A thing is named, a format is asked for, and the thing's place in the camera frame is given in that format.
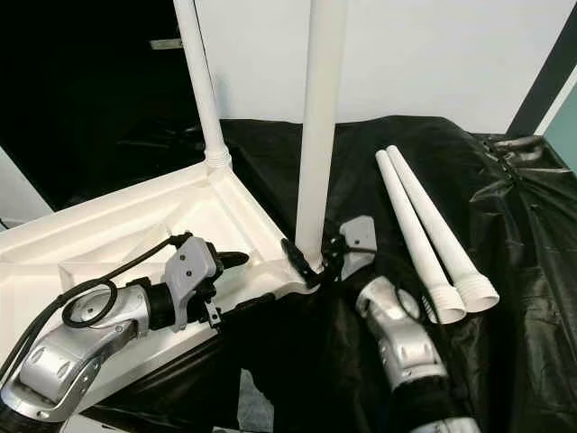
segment white plastic pipe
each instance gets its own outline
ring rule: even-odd
[[[418,276],[431,295],[439,319],[442,323],[453,323],[461,320],[467,314],[463,301],[455,287],[449,284],[444,275],[443,268],[436,259],[433,247],[426,238],[425,230],[418,221],[417,214],[408,200],[389,156],[385,151],[378,151],[376,157],[408,252]],[[435,322],[435,314],[427,303],[426,312],[429,319]]]
[[[499,294],[489,279],[477,271],[397,147],[388,147],[387,154],[467,311],[472,313],[493,307],[499,302]]]
[[[314,268],[321,263],[346,11],[347,0],[311,2],[295,237],[297,247]]]
[[[174,10],[205,136],[206,164],[215,169],[230,166],[231,155],[224,144],[194,0],[174,0]]]

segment black cloth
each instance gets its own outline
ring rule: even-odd
[[[301,125],[226,121],[223,128],[237,175],[292,235]],[[469,134],[437,117],[340,124],[327,226],[358,215],[374,217],[376,272],[418,294],[420,284],[374,159],[378,149],[397,145],[500,295],[497,307],[445,327],[444,356],[481,430],[577,431],[577,179],[545,140],[498,148],[495,142],[504,138]],[[141,428],[162,417],[171,431],[196,431],[190,423],[206,419],[207,425],[233,427],[236,408],[221,403],[232,401],[237,388],[222,385],[214,395],[207,383],[236,380],[236,374],[223,372],[242,366],[274,404],[275,431],[387,431],[384,375],[347,290],[336,285],[308,297],[289,295],[193,351],[205,351],[203,363],[209,364],[214,351],[224,370],[177,360],[178,369],[169,364],[152,376],[159,388],[144,378],[89,415],[110,422],[122,412],[139,418]],[[438,341],[436,328],[430,330]],[[169,378],[189,384],[187,393],[162,387]],[[139,382],[149,386],[139,388]],[[166,403],[151,404],[158,390]],[[203,402],[201,408],[221,410],[195,410],[189,395]]]

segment white plastic frame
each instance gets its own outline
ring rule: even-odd
[[[225,272],[217,281],[215,302],[223,311],[267,292],[277,298],[290,292],[310,292],[281,250],[284,235],[229,167],[230,156],[222,140],[192,2],[174,0],[174,5],[206,137],[206,160],[0,233],[0,360],[5,359],[28,323],[61,292],[109,272],[166,236],[185,230],[213,242],[217,250],[242,251],[251,256],[248,265]],[[330,3],[313,0],[311,12],[315,5],[321,11]],[[339,0],[339,4],[343,7],[345,0]],[[327,19],[340,16],[342,20],[343,13],[341,10],[332,18],[329,14]],[[311,32],[342,27],[325,24],[312,26]],[[326,40],[326,35],[317,34],[315,38]],[[313,122],[334,128],[330,117]],[[322,183],[327,186],[328,170],[323,176],[326,180]],[[321,188],[317,197],[309,196],[307,200],[316,201],[318,197],[325,199],[326,190]],[[299,200],[301,210],[308,203]],[[322,232],[322,219],[308,218],[301,228],[312,224]],[[167,248],[114,282],[120,287],[144,275],[153,283],[159,282],[164,263],[172,253]],[[59,323],[60,317],[55,316],[44,332]],[[164,329],[131,342],[103,365],[78,410],[97,403],[214,334],[208,324],[193,323],[176,334]]]

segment white plastic stand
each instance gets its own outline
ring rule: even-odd
[[[224,144],[194,0],[174,0],[174,10],[205,136],[206,165],[214,169],[230,166],[231,155]]]
[[[198,21],[191,0],[174,0],[206,139],[206,160],[0,233],[0,361],[36,315],[61,292],[110,272],[169,235],[190,231],[219,251],[240,251],[248,264],[216,282],[223,312],[264,293],[310,293],[280,247],[284,234],[230,169]],[[167,247],[114,279],[160,282]],[[54,328],[54,316],[44,332]],[[103,364],[81,411],[215,335],[206,323],[185,331],[151,331]]]
[[[321,263],[346,10],[347,0],[312,0],[310,7],[295,244],[313,268]]]
[[[459,291],[467,311],[474,313],[490,309],[499,302],[499,294],[489,279],[482,275],[463,250],[459,240],[444,221],[433,200],[400,154],[397,147],[389,146],[387,154],[397,172],[413,207],[418,213],[431,242],[449,272],[454,287]]]

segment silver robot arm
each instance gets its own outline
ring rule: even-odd
[[[43,425],[65,421],[102,364],[129,341],[146,337],[151,329],[172,326],[178,332],[199,319],[219,327],[220,309],[211,300],[213,281],[224,267],[247,260],[243,253],[219,255],[210,243],[190,236],[167,261],[164,282],[151,285],[143,278],[130,283],[117,292],[112,309],[90,327],[81,324],[103,311],[111,291],[96,287],[72,300],[65,308],[68,320],[40,338],[7,378],[0,393],[2,402],[17,412],[14,419],[22,416]],[[0,431],[6,428],[1,418]]]
[[[363,288],[355,307],[377,340],[389,379],[395,401],[392,431],[480,433],[475,420],[445,392],[447,371],[433,341],[413,319],[419,307],[411,295],[403,290],[397,295],[389,280],[377,277]]]

